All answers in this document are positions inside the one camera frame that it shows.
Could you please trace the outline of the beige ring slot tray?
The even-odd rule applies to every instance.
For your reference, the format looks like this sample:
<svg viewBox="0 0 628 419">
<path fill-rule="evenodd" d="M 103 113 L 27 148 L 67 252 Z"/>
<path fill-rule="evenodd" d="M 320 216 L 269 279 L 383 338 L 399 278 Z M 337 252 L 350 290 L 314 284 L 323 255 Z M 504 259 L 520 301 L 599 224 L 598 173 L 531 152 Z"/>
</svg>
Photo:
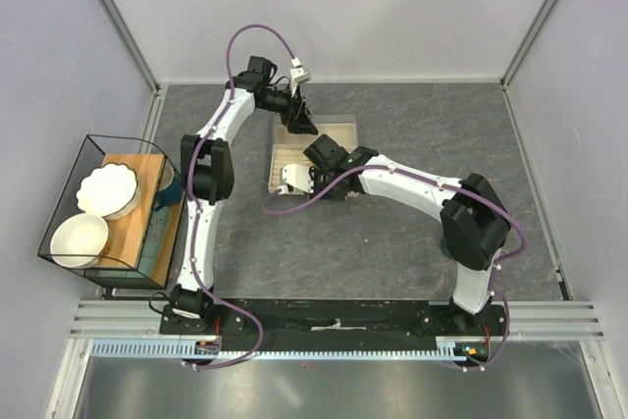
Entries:
<svg viewBox="0 0 628 419">
<path fill-rule="evenodd" d="M 304 151 L 309 147 L 308 144 L 274 144 L 271 155 L 271 169 L 268 188 L 272 193 L 276 190 L 281 191 L 281 196 L 313 196 L 313 193 L 303 191 L 299 187 L 288 184 L 284 181 L 283 168 L 287 165 L 298 165 L 310 168 L 313 166 L 311 161 L 305 156 Z"/>
</svg>

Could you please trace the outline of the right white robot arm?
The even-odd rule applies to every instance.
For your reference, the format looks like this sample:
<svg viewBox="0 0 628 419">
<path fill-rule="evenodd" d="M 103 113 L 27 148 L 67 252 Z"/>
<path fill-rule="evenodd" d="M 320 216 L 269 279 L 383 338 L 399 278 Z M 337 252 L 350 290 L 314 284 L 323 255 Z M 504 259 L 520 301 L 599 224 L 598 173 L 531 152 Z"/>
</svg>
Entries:
<svg viewBox="0 0 628 419">
<path fill-rule="evenodd" d="M 306 147 L 303 155 L 310 162 L 314 195 L 328 188 L 326 196 L 333 200 L 350 193 L 380 196 L 440 222 L 444 252 L 457 263 L 449 322 L 464 335 L 484 324 L 493 265 L 511 228 L 487 179 L 475 173 L 459 179 L 421 172 L 368 147 L 347 151 L 326 134 Z"/>
</svg>

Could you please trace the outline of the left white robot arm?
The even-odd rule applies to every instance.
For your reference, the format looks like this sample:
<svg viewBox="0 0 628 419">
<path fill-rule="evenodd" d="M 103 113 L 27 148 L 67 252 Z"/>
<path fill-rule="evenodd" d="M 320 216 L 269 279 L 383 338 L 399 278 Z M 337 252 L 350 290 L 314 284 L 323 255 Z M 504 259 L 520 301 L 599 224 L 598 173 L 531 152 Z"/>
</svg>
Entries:
<svg viewBox="0 0 628 419">
<path fill-rule="evenodd" d="M 266 58 L 250 57 L 247 69 L 230 77 L 222 102 L 207 124 L 182 137 L 188 223 L 184 262 L 169 306 L 195 334 L 207 333 L 216 319 L 211 297 L 204 291 L 213 286 L 218 222 L 235 186 L 230 143 L 256 110 L 277 114 L 291 134 L 318 133 L 300 93 L 300 86 L 311 76 L 299 59 L 290 61 L 288 85 L 279 89 L 272 84 L 277 66 Z"/>
</svg>

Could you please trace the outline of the blue mug behind arm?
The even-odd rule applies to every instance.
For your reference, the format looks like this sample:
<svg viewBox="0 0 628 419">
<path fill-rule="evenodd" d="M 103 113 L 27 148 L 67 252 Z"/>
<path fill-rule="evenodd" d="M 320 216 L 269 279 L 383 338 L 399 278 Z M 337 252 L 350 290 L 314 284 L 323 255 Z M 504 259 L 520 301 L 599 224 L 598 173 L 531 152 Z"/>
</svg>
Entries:
<svg viewBox="0 0 628 419">
<path fill-rule="evenodd" d="M 153 209 L 159 211 L 165 207 L 173 207 L 181 202 L 183 187 L 175 170 L 166 165 L 162 173 L 159 187 L 155 193 Z"/>
</svg>

